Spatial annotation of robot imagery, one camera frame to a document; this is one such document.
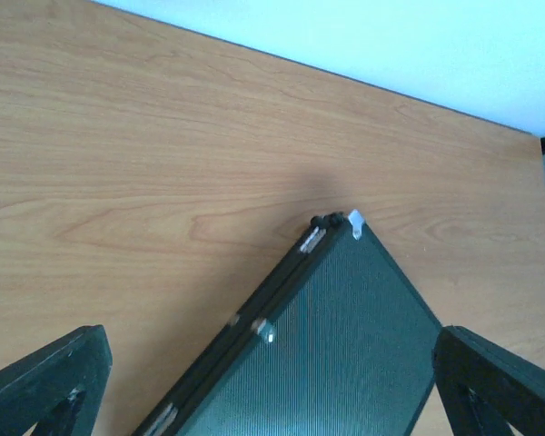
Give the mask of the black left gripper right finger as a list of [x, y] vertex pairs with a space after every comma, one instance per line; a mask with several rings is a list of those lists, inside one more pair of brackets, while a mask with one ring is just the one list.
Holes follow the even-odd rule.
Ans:
[[545, 370], [461, 326], [441, 329], [436, 386], [455, 435], [545, 435]]

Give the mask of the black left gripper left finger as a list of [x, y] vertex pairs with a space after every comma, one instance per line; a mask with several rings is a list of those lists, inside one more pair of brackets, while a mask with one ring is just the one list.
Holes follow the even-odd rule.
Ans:
[[113, 366], [102, 325], [82, 326], [0, 370], [0, 435], [90, 435]]

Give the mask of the black poker set case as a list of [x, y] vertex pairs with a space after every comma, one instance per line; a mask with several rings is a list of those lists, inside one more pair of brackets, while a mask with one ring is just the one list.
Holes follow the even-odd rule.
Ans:
[[310, 226], [139, 435], [408, 435], [441, 323], [357, 212]]

